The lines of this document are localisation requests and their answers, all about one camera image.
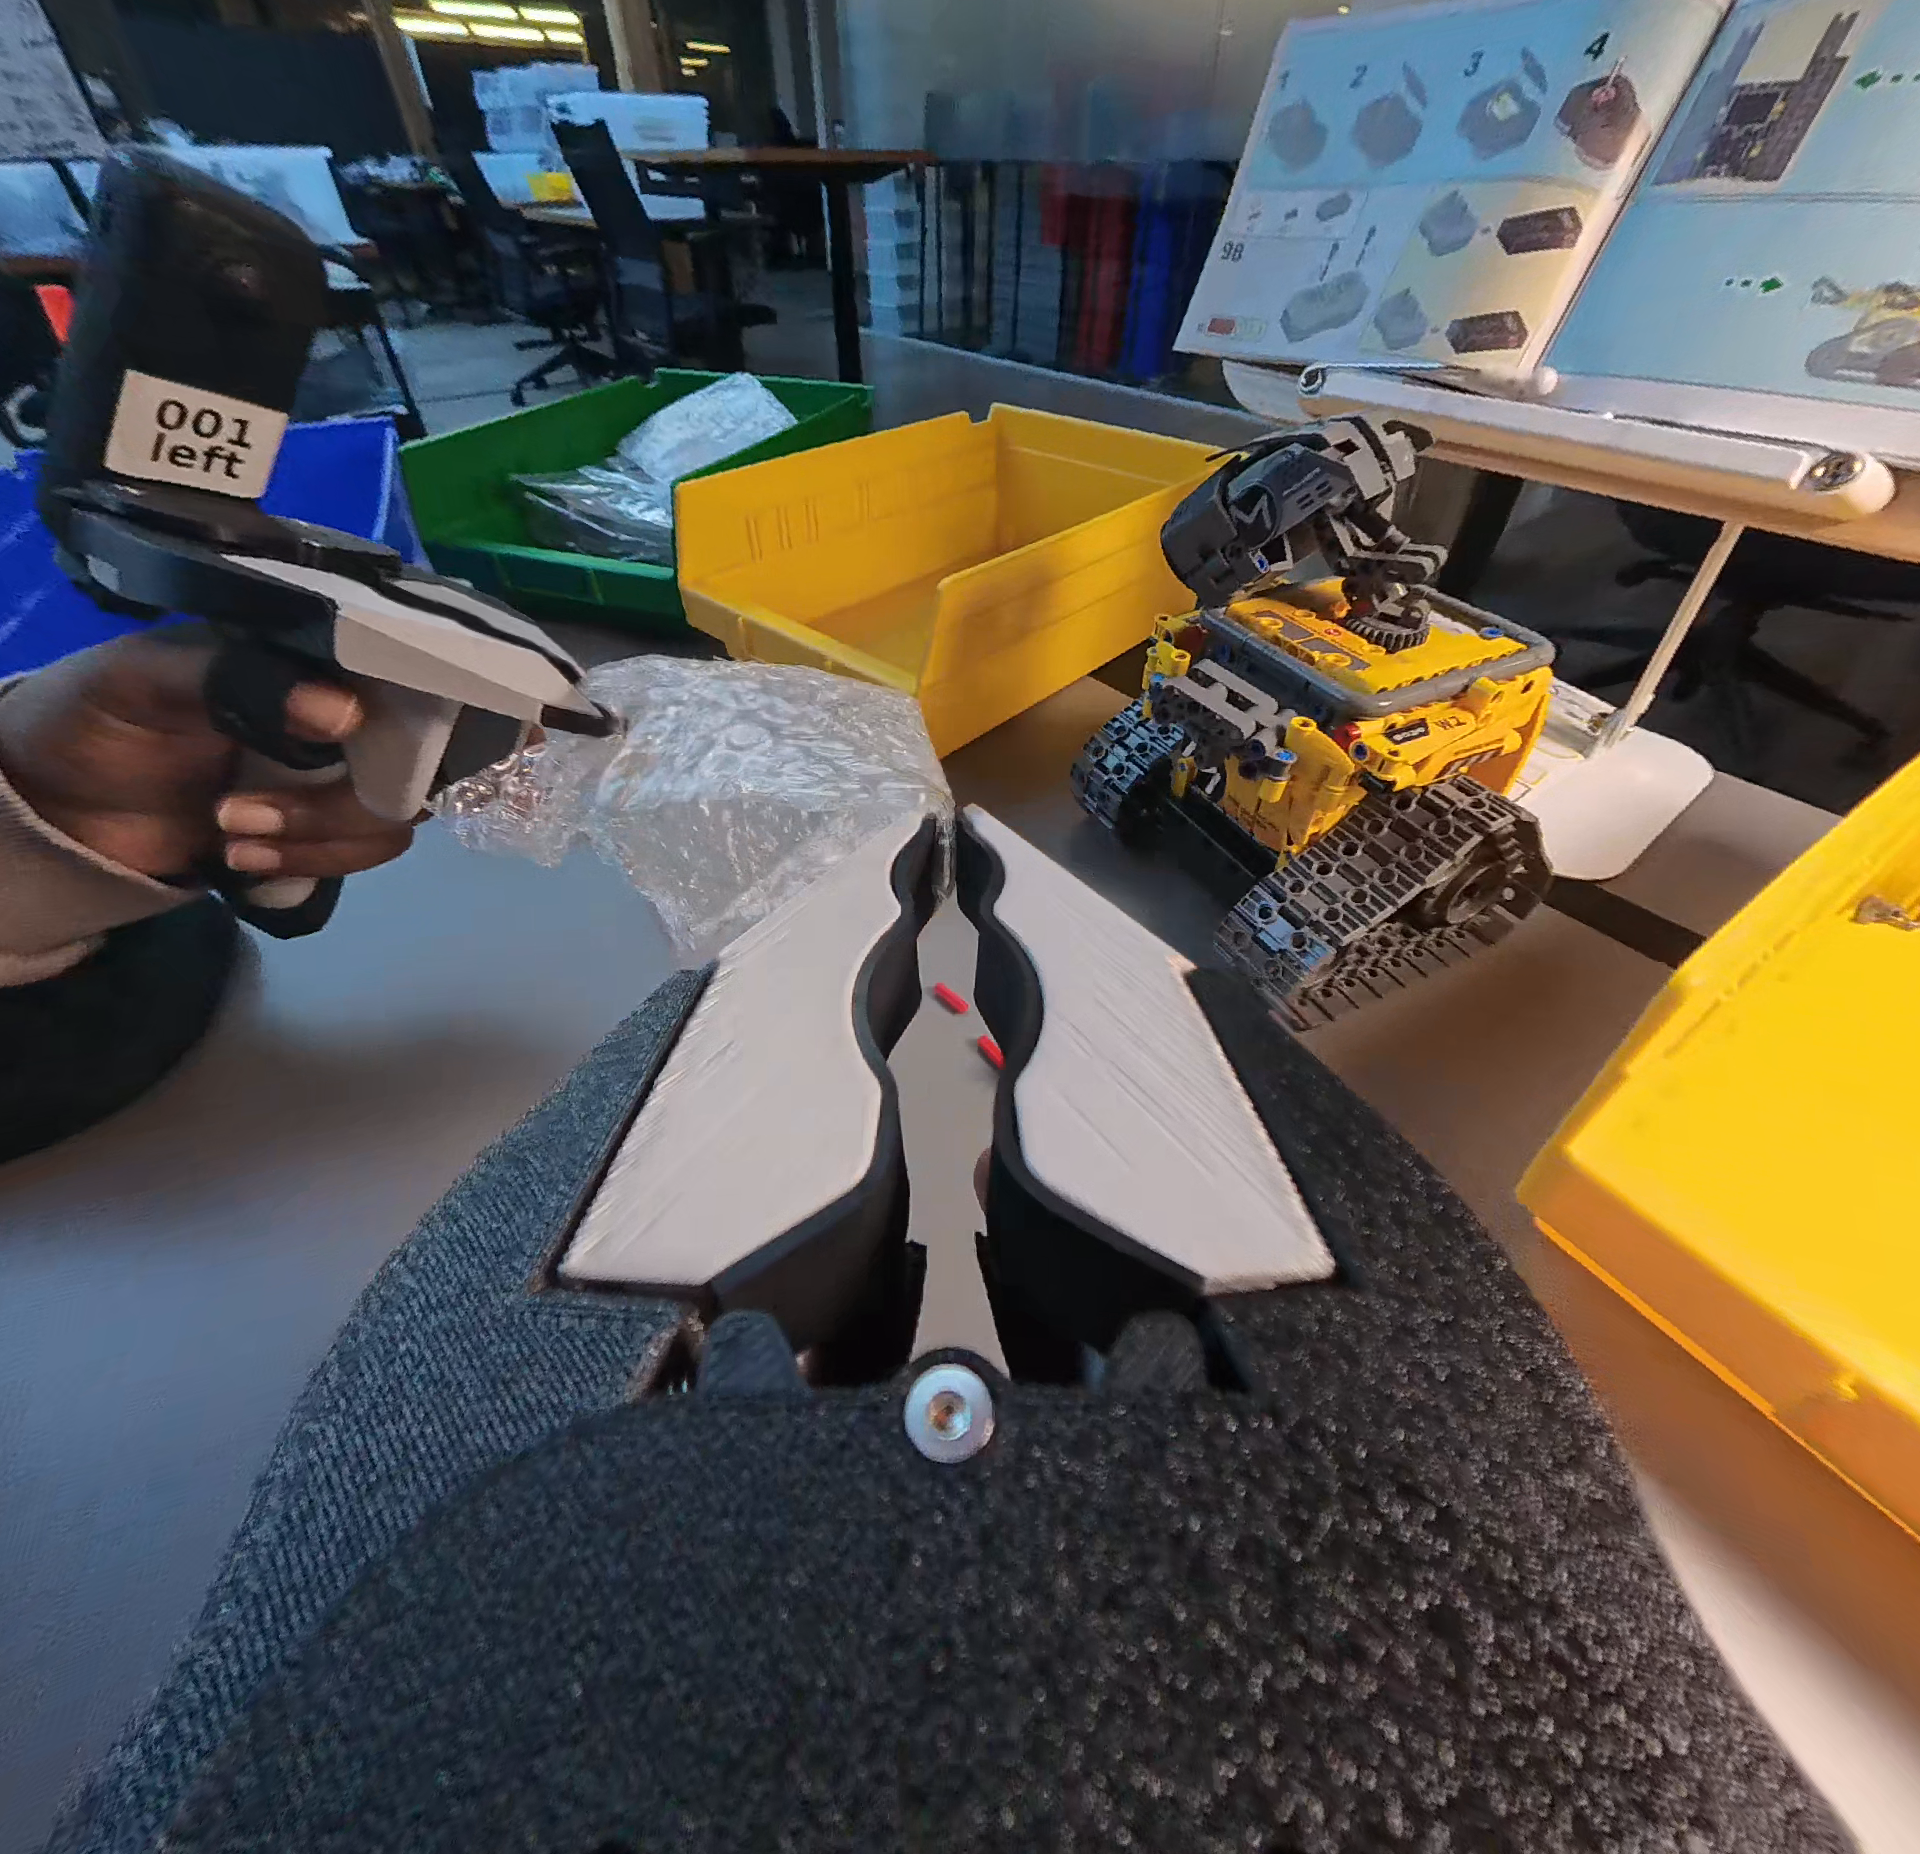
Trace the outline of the black office chair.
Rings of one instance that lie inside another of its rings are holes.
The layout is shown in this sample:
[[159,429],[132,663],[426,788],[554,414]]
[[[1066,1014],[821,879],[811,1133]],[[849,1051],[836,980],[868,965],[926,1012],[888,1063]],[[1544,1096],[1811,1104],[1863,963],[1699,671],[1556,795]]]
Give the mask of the black office chair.
[[738,291],[725,229],[657,222],[606,124],[554,120],[553,134],[598,236],[616,373],[743,373],[748,333],[772,325],[777,312]]

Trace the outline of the clear plastic bags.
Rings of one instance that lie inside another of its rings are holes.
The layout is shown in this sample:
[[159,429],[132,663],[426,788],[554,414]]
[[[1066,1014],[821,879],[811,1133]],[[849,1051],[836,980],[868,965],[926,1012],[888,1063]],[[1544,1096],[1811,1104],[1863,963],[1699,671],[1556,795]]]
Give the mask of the clear plastic bags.
[[678,483],[797,422],[758,377],[725,376],[645,416],[598,464],[510,475],[509,485],[538,546],[670,568]]

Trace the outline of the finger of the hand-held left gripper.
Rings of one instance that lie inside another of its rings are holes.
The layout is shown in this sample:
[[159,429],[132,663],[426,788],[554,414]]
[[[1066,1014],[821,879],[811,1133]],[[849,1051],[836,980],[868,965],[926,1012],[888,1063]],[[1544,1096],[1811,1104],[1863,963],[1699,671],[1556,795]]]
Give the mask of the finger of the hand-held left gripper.
[[514,642],[540,653],[567,686],[577,686],[583,666],[538,620],[517,612],[499,596],[426,568],[397,568],[382,577],[382,594],[415,614],[461,623],[470,634]]
[[331,602],[334,660],[361,678],[498,714],[525,728],[609,738],[620,714],[585,692],[580,663],[535,623],[455,594],[446,610],[416,594],[353,594]]

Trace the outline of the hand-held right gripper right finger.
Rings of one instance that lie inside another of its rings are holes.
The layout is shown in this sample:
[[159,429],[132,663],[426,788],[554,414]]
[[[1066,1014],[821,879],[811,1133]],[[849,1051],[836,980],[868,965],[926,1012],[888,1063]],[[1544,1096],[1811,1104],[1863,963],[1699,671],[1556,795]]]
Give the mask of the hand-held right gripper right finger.
[[1188,954],[988,810],[960,810],[954,841],[1015,1192],[1204,1297],[1330,1282]]

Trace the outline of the wooden background desk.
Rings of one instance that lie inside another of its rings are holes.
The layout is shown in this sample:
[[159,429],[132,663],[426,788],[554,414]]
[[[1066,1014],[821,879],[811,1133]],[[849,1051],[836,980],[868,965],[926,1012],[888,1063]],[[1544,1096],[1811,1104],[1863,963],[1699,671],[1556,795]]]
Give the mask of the wooden background desk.
[[696,175],[790,175],[814,182],[822,189],[830,229],[830,282],[838,380],[849,386],[865,383],[851,233],[851,188],[873,185],[901,173],[925,173],[937,167],[937,156],[933,152],[859,148],[620,148],[620,154],[624,161],[654,171],[672,169]]

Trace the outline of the green storage bin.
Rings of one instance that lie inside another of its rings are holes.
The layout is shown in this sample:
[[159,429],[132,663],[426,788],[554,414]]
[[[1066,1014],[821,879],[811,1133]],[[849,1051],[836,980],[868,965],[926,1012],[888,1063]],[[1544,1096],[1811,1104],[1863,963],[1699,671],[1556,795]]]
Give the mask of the green storage bin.
[[[546,409],[405,446],[405,485],[430,562],[535,618],[593,620],[642,635],[685,634],[680,546],[670,568],[538,546],[509,478],[598,464],[645,416],[718,377],[661,371],[649,382],[620,380]],[[754,377],[793,411],[797,427],[680,481],[674,496],[698,478],[842,444],[873,429],[875,393],[867,386]]]

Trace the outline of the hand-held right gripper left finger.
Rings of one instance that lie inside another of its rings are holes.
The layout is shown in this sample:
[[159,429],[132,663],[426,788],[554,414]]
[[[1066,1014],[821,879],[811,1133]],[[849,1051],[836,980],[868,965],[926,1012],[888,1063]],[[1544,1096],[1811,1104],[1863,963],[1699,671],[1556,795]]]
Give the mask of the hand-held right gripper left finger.
[[944,846],[903,815],[723,947],[572,1220],[564,1285],[745,1291],[888,1227],[891,1055],[925,1003]]

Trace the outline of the clear bubble wrap bag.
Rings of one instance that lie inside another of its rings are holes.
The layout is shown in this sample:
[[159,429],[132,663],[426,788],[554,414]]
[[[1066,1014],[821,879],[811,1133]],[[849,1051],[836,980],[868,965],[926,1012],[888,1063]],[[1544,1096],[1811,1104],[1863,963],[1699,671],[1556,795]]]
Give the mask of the clear bubble wrap bag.
[[954,876],[954,801],[921,705],[812,666],[637,657],[592,666],[611,738],[544,731],[431,808],[470,849],[619,868],[681,965],[710,960],[893,827],[936,824]]

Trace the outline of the building instruction booklet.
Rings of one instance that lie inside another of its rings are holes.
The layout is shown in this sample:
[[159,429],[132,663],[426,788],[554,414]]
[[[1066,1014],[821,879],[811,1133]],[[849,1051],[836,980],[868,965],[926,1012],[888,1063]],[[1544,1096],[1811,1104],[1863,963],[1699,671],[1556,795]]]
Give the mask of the building instruction booklet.
[[1285,30],[1177,348],[1917,461],[1919,0]]

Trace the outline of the person's left hand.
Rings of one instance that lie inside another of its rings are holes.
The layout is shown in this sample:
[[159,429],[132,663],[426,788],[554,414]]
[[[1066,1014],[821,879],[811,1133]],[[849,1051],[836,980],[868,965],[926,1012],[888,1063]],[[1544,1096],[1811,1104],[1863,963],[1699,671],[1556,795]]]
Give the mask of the person's left hand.
[[215,858],[315,882],[400,858],[412,824],[347,783],[240,783],[246,753],[204,707],[215,651],[200,626],[156,627],[22,676],[2,705],[5,777],[51,827],[159,882]]

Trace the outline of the yellow tracked toy robot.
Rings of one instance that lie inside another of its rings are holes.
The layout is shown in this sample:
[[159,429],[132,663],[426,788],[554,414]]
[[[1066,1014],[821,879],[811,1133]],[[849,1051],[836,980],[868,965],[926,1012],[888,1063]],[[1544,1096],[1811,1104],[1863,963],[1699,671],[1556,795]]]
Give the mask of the yellow tracked toy robot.
[[1429,441],[1346,416],[1220,457],[1160,531],[1190,602],[1069,776],[1227,902],[1215,952],[1300,1031],[1498,943],[1553,879],[1516,783],[1556,651],[1397,526]]

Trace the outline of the yellow storage bin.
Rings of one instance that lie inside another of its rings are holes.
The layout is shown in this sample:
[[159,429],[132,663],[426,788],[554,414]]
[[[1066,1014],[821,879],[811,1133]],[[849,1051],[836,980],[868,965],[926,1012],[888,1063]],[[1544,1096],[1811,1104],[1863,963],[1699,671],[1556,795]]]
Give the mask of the yellow storage bin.
[[1516,1195],[1919,1533],[1919,763],[1669,977]]
[[684,481],[690,626],[736,660],[913,696],[937,755],[1138,648],[1215,446],[995,405]]

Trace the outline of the blue storage bin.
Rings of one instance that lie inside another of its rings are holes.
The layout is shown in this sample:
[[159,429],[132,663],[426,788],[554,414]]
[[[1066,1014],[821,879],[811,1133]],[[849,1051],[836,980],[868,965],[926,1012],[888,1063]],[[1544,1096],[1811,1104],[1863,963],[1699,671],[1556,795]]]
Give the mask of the blue storage bin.
[[[39,450],[2,447],[2,676],[60,658],[143,627],[91,605],[60,570],[36,511]],[[389,419],[294,426],[260,500],[281,518],[328,526],[426,558]]]

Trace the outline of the white book stand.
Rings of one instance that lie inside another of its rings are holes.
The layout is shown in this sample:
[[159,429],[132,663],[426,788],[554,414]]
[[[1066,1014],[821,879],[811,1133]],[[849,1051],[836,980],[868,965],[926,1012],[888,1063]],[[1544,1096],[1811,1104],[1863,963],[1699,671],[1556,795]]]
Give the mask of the white book stand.
[[1745,536],[1774,533],[1899,564],[1919,558],[1917,473],[1861,450],[1821,450],[1690,426],[1553,409],[1383,368],[1289,371],[1227,360],[1227,387],[1270,426],[1401,419],[1431,457],[1597,497],[1632,497],[1719,522],[1634,687],[1619,708],[1556,682],[1544,757],[1509,793],[1542,824],[1553,873],[1614,882],[1703,793],[1715,768],[1641,720]]

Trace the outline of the person's left forearm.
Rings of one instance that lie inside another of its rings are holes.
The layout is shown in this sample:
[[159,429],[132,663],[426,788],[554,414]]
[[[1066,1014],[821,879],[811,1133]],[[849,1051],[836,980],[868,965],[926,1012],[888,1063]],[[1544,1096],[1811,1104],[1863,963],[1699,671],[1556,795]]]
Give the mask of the person's left forearm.
[[88,657],[5,682],[2,981],[70,971],[118,930],[184,905],[184,893],[116,855],[124,742],[86,702]]

